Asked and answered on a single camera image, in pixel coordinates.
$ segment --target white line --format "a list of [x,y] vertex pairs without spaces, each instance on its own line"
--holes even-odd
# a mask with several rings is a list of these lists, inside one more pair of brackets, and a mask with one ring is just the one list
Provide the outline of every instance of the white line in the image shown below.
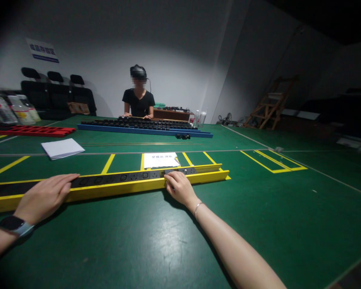
[[271,149],[271,150],[272,150],[271,147],[268,147],[267,145],[265,145],[265,144],[263,144],[263,143],[261,143],[261,142],[259,142],[259,141],[256,141],[256,140],[254,140],[254,139],[252,139],[252,138],[250,138],[250,137],[248,137],[248,136],[246,136],[246,135],[244,135],[244,134],[241,134],[241,133],[239,133],[239,132],[236,132],[235,130],[232,130],[231,128],[228,128],[227,126],[221,125],[221,127],[227,128],[228,130],[231,130],[232,132],[235,132],[236,134],[239,134],[239,135],[241,135],[241,136],[243,136],[243,137],[245,137],[245,138],[248,138],[249,140],[252,140],[252,141],[254,141],[254,142],[256,142],[256,143],[258,143],[258,144],[260,144],[260,145],[262,145],[262,146],[264,146],[264,147],[267,147],[268,149]]
[[[55,124],[55,123],[58,123],[58,122],[61,122],[61,120],[59,120],[59,121],[57,121],[57,122],[53,122],[53,123],[51,123],[51,124],[46,124],[46,125],[44,125],[44,126],[50,126],[50,125]],[[18,136],[13,136],[13,137],[11,137],[11,138],[6,138],[5,140],[1,140],[0,143],[6,142],[7,140],[11,140],[11,139],[14,139],[14,138],[17,138],[17,137],[18,137]]]
[[352,187],[351,185],[348,185],[347,183],[341,182],[340,180],[337,180],[336,178],[333,178],[333,177],[331,177],[331,176],[329,176],[329,175],[327,175],[327,174],[325,174],[325,173],[323,173],[323,172],[320,172],[320,171],[318,171],[318,170],[316,170],[316,169],[314,169],[314,168],[312,168],[312,167],[310,167],[310,166],[308,166],[308,165],[306,165],[306,164],[304,164],[304,163],[302,163],[302,162],[300,162],[300,161],[298,161],[298,160],[295,160],[295,159],[293,159],[293,158],[291,158],[291,157],[289,157],[289,156],[287,156],[287,155],[284,155],[283,153],[280,153],[280,154],[283,155],[283,156],[286,156],[287,158],[289,158],[289,159],[291,159],[291,160],[293,160],[293,161],[295,161],[295,162],[297,162],[297,163],[302,164],[302,165],[305,166],[305,167],[308,167],[308,168],[310,168],[310,169],[312,169],[312,170],[314,170],[314,171],[316,171],[316,172],[318,172],[318,173],[320,173],[320,174],[322,174],[322,175],[324,175],[324,176],[326,176],[326,177],[331,178],[332,180],[335,180],[335,181],[337,181],[337,182],[339,182],[339,183],[341,183],[341,184],[343,184],[343,185],[345,185],[345,186],[347,186],[347,187],[349,187],[349,188],[351,188],[351,189],[353,189],[353,190],[356,190],[357,192],[360,192],[360,193],[361,193],[361,190],[359,190],[359,189],[357,189],[357,188],[355,188],[355,187]]
[[[257,149],[258,151],[267,151],[268,149]],[[176,153],[203,153],[203,152],[207,152],[207,153],[214,153],[214,152],[236,152],[236,151],[253,151],[253,149],[238,149],[238,150],[222,150],[222,151],[178,151]],[[136,154],[142,154],[142,153],[173,153],[174,151],[171,152],[134,152],[134,153],[118,153],[118,152],[110,152],[110,153],[78,153],[76,155],[136,155]],[[44,157],[47,154],[32,154],[32,153],[27,153],[27,154],[0,154],[0,157],[23,157],[23,156],[31,156],[31,157]]]
[[13,139],[13,138],[16,138],[16,137],[18,137],[18,136],[13,136],[11,138],[6,138],[5,140],[1,140],[0,143],[5,142],[5,141],[10,140],[10,139]]
[[343,150],[318,150],[318,151],[283,151],[284,153],[316,153],[316,152],[332,152],[332,151],[355,151],[355,149],[343,149]]

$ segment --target bracelet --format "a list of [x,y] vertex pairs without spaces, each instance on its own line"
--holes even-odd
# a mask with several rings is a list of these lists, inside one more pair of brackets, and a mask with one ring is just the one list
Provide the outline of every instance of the bracelet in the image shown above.
[[198,221],[198,219],[197,219],[197,210],[198,210],[198,207],[199,207],[199,205],[201,205],[201,204],[204,204],[203,202],[200,202],[198,205],[197,205],[197,207],[195,208],[195,219]]

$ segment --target transparent bottle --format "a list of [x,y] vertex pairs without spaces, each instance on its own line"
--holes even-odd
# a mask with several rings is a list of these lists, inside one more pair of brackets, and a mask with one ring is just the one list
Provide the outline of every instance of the transparent bottle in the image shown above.
[[198,127],[198,123],[199,123],[199,110],[197,110],[195,112],[195,119],[194,119],[193,127]]
[[199,127],[203,127],[205,123],[206,114],[207,112],[201,112],[201,116],[199,117],[199,123],[198,123]]
[[24,94],[17,94],[16,96],[20,98],[20,101],[28,108],[32,119],[35,122],[41,121],[39,114],[37,113],[35,107],[29,102],[28,98]]
[[0,120],[6,124],[18,123],[7,102],[0,96]]
[[21,124],[35,124],[35,121],[32,119],[29,109],[21,102],[21,100],[17,96],[8,96],[8,98],[12,103],[12,110],[17,115]]

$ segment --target person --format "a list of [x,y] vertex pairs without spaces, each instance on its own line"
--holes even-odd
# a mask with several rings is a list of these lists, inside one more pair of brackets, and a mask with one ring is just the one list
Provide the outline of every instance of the person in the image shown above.
[[[78,176],[78,174],[58,175],[37,183],[24,194],[13,216],[31,226],[51,216],[68,195],[70,182]],[[173,171],[164,178],[169,194],[195,216],[217,250],[233,282],[239,288],[286,289],[257,251],[197,197],[190,181],[183,173]],[[17,234],[0,227],[0,255],[17,238]]]
[[144,85],[147,82],[146,70],[144,69],[144,67],[136,64],[135,66],[130,68],[130,75],[134,83],[134,88],[127,89],[124,92],[123,116],[153,118],[155,100],[152,93],[148,92],[144,88]]

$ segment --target headset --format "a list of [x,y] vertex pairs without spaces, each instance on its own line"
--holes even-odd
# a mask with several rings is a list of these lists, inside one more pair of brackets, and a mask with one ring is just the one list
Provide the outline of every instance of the headset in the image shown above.
[[147,80],[149,80],[150,81],[150,92],[151,92],[151,80],[149,78],[147,78],[147,72],[143,66],[139,66],[138,64],[135,64],[134,66],[130,67],[130,75],[132,78],[142,80],[145,83],[147,82]]

